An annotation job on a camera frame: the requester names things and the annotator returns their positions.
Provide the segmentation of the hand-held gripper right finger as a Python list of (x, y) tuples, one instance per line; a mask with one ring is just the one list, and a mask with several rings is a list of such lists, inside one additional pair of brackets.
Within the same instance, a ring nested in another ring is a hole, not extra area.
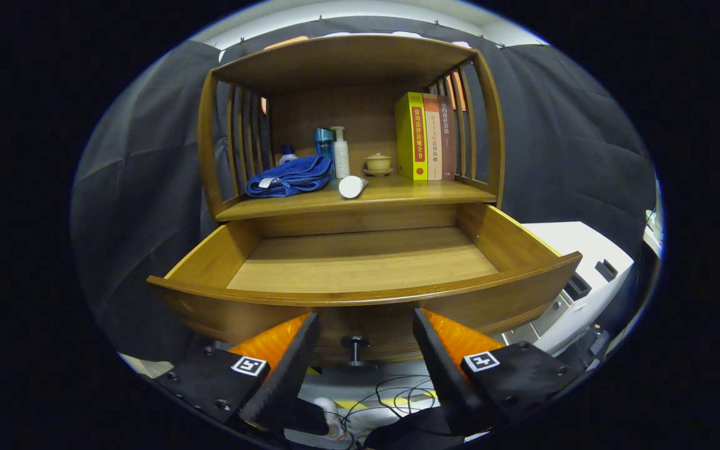
[(530, 342), (503, 345), (422, 307), (412, 313), (412, 333), (455, 435), (518, 422), (583, 375)]

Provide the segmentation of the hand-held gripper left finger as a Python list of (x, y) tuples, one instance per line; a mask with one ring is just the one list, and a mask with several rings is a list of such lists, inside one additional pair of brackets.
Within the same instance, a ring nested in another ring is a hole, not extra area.
[(154, 379), (177, 404), (231, 428), (322, 432), (320, 407), (298, 397), (320, 336), (314, 312), (223, 351), (205, 347)]

